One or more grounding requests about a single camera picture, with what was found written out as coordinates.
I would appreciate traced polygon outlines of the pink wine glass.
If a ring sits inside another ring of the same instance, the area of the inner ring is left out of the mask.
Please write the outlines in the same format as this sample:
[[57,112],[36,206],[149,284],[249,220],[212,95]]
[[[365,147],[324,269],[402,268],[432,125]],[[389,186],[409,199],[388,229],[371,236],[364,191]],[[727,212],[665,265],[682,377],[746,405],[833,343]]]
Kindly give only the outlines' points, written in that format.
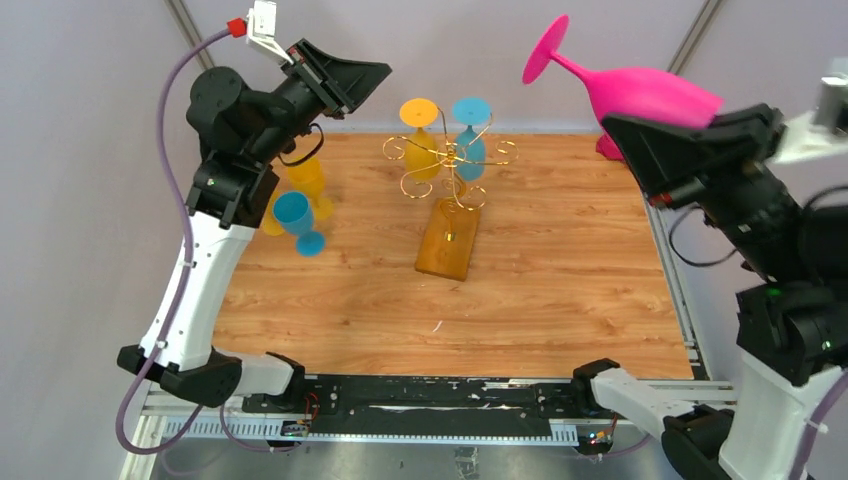
[[558,16],[530,53],[522,83],[536,81],[550,63],[573,74],[584,85],[594,115],[624,114],[653,121],[701,128],[708,125],[724,105],[719,95],[665,70],[623,67],[591,70],[559,53],[570,16]]

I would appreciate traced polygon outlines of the yellow wine glass taken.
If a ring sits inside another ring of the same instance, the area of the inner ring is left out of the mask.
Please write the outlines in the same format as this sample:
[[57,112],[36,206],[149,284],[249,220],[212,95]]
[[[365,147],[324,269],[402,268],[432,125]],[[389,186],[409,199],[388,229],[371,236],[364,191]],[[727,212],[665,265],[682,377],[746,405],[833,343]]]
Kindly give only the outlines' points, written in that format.
[[328,219],[334,211],[334,204],[325,195],[326,180],[320,160],[313,157],[297,166],[287,166],[285,172],[293,188],[310,201],[315,219]]
[[281,195],[282,192],[279,189],[271,194],[260,224],[262,232],[271,237],[281,236],[285,233],[284,228],[274,216],[274,206]]

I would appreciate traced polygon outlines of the blue wine glass front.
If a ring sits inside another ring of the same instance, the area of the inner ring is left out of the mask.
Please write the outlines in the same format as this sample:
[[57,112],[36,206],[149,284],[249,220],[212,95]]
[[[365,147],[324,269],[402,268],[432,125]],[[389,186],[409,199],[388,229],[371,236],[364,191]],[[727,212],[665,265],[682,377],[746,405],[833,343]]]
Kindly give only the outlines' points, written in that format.
[[280,195],[272,205],[274,219],[295,237],[295,250],[304,257],[319,255],[325,248],[324,235],[314,229],[315,218],[310,201],[299,191]]

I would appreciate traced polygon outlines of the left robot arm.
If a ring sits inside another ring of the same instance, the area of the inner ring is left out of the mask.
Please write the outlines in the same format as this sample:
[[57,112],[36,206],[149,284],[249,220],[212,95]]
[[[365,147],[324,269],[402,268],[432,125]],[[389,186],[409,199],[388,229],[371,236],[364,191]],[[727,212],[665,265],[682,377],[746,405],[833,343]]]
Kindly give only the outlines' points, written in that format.
[[217,349],[215,324],[278,185],[272,161],[313,131],[318,117],[354,112],[391,74],[386,63],[341,59],[307,40],[289,53],[283,82],[269,92],[225,66],[194,80],[186,119],[198,135],[201,161],[189,191],[177,197],[183,243],[148,332],[117,356],[120,368],[208,408],[256,395],[283,413],[304,405],[301,364],[272,352]]

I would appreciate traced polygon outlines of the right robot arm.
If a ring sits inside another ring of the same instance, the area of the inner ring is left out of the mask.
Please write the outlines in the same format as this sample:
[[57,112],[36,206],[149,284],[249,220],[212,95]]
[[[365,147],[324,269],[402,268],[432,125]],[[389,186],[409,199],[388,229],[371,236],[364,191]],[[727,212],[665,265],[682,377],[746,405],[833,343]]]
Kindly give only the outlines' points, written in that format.
[[650,205],[700,208],[761,282],[736,296],[734,409],[675,400],[607,358],[574,371],[573,408],[630,420],[685,479],[805,478],[847,389],[847,209],[821,194],[797,202],[770,165],[843,153],[846,134],[765,104],[700,128],[617,113],[602,126]]

